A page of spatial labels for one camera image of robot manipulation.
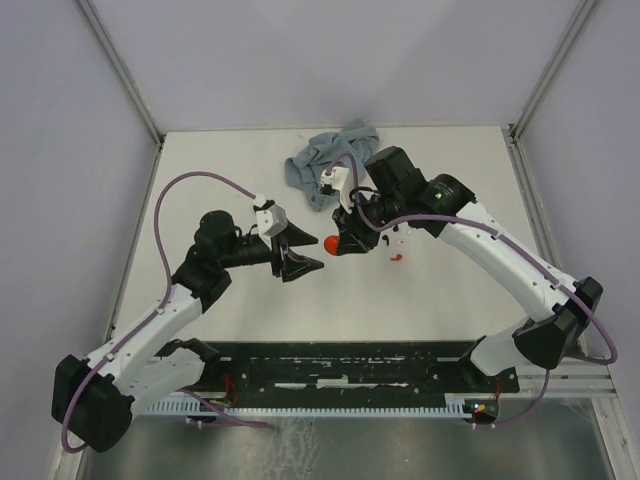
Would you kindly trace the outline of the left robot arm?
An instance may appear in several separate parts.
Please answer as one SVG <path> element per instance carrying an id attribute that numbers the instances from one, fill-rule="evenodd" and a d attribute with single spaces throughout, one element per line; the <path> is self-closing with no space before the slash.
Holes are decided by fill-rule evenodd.
<path id="1" fill-rule="evenodd" d="M 230 269 L 267 264 L 287 283 L 323 268 L 323 262 L 296 253 L 296 247 L 319 241 L 290 222 L 282 208 L 272 205 L 255 214 L 257 232 L 243 234 L 228 212 L 206 213 L 164 295 L 122 334 L 84 358 L 60 361 L 51 415 L 62 426 L 67 452 L 76 450 L 70 434 L 105 452 L 151 404 L 184 387 L 209 390 L 219 383 L 214 348 L 172 338 L 221 298 L 231 284 Z"/>

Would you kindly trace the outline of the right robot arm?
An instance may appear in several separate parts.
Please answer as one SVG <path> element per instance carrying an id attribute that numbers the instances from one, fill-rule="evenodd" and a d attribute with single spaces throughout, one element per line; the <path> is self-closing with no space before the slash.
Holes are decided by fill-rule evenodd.
<path id="1" fill-rule="evenodd" d="M 324 194 L 339 197 L 332 218 L 338 229 L 334 256 L 364 254 L 395 226 L 424 230 L 457 249 L 487 272 L 517 301 L 526 317 L 492 336 L 483 336 L 458 368 L 467 389 L 481 391 L 503 371 L 531 363 L 555 369 L 571 354 L 604 289 L 592 277 L 575 279 L 544 261 L 505 230 L 462 182 L 448 174 L 431 180 L 400 147 L 388 147 L 365 163 L 374 183 L 360 186 L 344 159 L 321 174 Z"/>

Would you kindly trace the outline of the orange round charging case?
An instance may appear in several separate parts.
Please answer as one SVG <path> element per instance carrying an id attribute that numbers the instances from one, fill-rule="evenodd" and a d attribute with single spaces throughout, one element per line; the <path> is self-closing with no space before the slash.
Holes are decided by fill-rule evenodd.
<path id="1" fill-rule="evenodd" d="M 336 235 L 327 236 L 323 242 L 325 251 L 332 256 L 337 256 L 339 241 L 340 239 Z"/>

